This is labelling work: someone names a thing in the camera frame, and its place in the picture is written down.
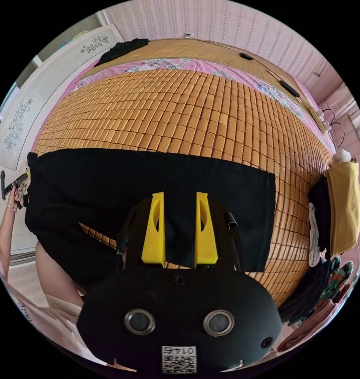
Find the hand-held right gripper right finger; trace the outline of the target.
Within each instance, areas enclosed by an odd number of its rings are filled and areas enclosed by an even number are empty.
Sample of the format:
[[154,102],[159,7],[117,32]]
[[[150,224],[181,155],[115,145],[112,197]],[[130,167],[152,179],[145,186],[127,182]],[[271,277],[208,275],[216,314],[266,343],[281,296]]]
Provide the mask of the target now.
[[214,265],[218,260],[208,195],[196,192],[194,266]]

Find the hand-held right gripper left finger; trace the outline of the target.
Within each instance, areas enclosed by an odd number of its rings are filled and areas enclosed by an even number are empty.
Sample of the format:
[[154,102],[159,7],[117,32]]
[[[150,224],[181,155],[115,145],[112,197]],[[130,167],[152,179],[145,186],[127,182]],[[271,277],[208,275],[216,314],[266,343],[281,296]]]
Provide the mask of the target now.
[[141,259],[148,265],[166,266],[164,192],[154,193],[149,204]]

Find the person's left hand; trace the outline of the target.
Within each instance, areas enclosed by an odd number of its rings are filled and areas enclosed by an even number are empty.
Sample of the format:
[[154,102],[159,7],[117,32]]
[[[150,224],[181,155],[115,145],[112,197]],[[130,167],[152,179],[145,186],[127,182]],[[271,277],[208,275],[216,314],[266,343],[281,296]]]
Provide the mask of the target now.
[[19,191],[15,186],[13,186],[7,200],[7,207],[13,210],[13,212],[16,212],[19,208],[18,206],[19,201],[20,201]]

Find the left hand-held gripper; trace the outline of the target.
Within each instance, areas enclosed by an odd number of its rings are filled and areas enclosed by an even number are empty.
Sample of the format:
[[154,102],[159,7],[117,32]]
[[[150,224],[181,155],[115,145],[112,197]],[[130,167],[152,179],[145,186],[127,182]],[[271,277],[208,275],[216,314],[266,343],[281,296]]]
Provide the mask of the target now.
[[6,199],[6,196],[13,191],[13,187],[18,190],[19,193],[19,199],[15,201],[15,205],[11,206],[12,209],[22,209],[24,206],[24,203],[27,202],[24,199],[28,196],[28,187],[30,184],[30,168],[28,166],[24,169],[24,174],[19,176],[17,179],[14,180],[11,184],[9,184],[7,187],[4,188],[4,199]]

